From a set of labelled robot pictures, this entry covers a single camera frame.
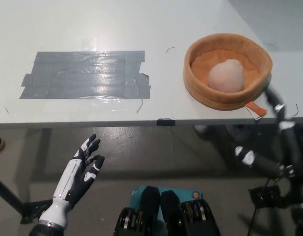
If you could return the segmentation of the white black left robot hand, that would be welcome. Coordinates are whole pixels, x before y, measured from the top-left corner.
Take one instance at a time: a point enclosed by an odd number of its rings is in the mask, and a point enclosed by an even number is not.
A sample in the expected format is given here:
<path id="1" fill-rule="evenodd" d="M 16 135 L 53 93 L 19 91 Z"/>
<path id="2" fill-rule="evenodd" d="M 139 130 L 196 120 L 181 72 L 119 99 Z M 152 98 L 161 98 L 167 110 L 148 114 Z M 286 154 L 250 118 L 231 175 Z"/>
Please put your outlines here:
<path id="1" fill-rule="evenodd" d="M 69 160 L 53 194 L 51 206 L 41 214 L 38 223 L 66 229 L 68 213 L 94 183 L 105 158 L 92 153 L 99 148 L 100 139 L 92 134 Z"/>

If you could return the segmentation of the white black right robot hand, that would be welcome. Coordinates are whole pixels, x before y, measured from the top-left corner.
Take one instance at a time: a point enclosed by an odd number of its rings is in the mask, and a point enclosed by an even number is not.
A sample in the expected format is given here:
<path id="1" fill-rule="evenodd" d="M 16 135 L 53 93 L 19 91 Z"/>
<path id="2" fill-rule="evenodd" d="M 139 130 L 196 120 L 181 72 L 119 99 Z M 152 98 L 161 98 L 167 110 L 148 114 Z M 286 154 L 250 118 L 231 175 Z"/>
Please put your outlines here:
<path id="1" fill-rule="evenodd" d="M 276 116 L 279 136 L 284 147 L 284 159 L 281 163 L 276 163 L 243 146 L 235 147 L 235 157 L 268 178 L 301 177 L 303 176 L 302 153 L 295 133 L 296 123 L 285 117 L 286 105 L 273 89 L 266 87 L 264 94 Z"/>

